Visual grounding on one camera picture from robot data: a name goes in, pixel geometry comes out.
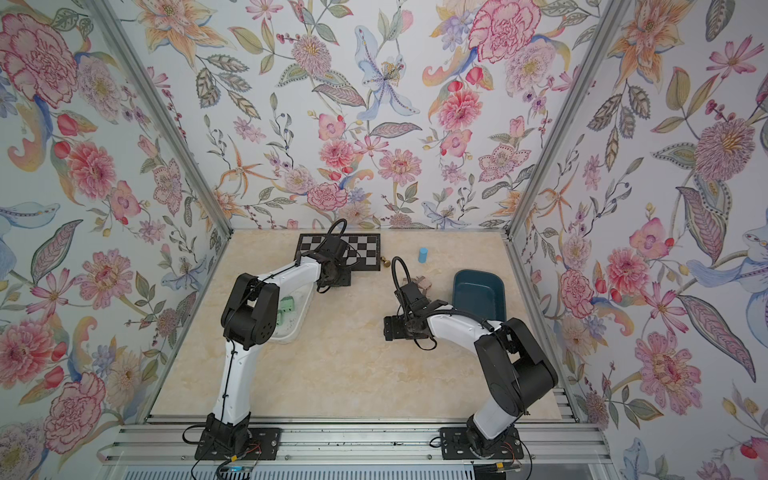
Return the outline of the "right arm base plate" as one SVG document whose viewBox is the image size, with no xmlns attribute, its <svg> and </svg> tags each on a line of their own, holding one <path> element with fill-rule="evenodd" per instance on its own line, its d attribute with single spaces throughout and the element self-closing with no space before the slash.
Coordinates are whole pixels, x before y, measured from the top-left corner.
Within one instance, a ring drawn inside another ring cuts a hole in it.
<svg viewBox="0 0 768 480">
<path fill-rule="evenodd" d="M 444 460 L 523 460 L 526 457 L 519 433 L 510 426 L 487 439 L 470 427 L 443 427 L 437 446 Z"/>
</svg>

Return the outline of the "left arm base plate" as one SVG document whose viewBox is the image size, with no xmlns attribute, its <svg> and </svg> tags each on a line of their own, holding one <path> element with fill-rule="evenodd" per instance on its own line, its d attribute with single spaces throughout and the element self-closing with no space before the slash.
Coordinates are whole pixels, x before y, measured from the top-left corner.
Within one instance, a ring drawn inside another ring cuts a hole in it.
<svg viewBox="0 0 768 480">
<path fill-rule="evenodd" d="M 238 424 L 225 424 L 210 415 L 205 423 L 195 460 L 232 462 L 275 460 L 280 446 L 280 428 L 251 427 L 246 417 Z"/>
</svg>

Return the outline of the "pink plug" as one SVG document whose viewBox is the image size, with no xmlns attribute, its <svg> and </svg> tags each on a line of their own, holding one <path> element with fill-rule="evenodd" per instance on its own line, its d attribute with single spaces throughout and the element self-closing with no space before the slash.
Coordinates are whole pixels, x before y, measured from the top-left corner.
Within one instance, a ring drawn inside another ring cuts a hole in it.
<svg viewBox="0 0 768 480">
<path fill-rule="evenodd" d="M 427 292 L 432 287 L 432 282 L 427 279 L 425 276 L 418 276 L 414 278 L 414 282 L 416 283 L 418 289 L 423 295 L 426 295 Z"/>
</svg>

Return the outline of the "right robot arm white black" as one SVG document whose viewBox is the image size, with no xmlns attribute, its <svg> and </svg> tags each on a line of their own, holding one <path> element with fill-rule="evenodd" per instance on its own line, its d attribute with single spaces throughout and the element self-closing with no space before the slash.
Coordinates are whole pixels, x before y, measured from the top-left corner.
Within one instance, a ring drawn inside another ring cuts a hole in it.
<svg viewBox="0 0 768 480">
<path fill-rule="evenodd" d="M 501 441 L 529 408 L 559 383 L 556 369 L 520 319 L 488 320 L 441 301 L 431 301 L 414 282 L 394 291 L 400 311 L 384 318 L 387 341 L 454 343 L 474 353 L 490 394 L 467 421 L 476 450 Z"/>
</svg>

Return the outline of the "green plug one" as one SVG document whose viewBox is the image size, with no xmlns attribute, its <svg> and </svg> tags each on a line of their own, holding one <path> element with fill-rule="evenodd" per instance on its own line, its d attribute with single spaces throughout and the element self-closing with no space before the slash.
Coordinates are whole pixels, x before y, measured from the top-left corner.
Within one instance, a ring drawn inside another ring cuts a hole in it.
<svg viewBox="0 0 768 480">
<path fill-rule="evenodd" d="M 283 297 L 279 302 L 281 313 L 290 313 L 295 310 L 295 299 L 292 296 Z"/>
</svg>

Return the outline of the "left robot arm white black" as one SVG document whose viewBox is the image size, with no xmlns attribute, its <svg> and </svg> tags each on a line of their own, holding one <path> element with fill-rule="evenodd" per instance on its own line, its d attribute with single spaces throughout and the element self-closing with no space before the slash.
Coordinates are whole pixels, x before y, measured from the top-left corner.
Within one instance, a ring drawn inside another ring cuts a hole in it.
<svg viewBox="0 0 768 480">
<path fill-rule="evenodd" d="M 328 233 L 292 263 L 264 275 L 243 273 L 234 282 L 221 316 L 227 354 L 213 408 L 211 429 L 249 423 L 250 391 L 262 346 L 275 334 L 280 302 L 292 297 L 302 320 L 313 293 L 334 285 L 347 267 L 349 244 Z"/>
</svg>

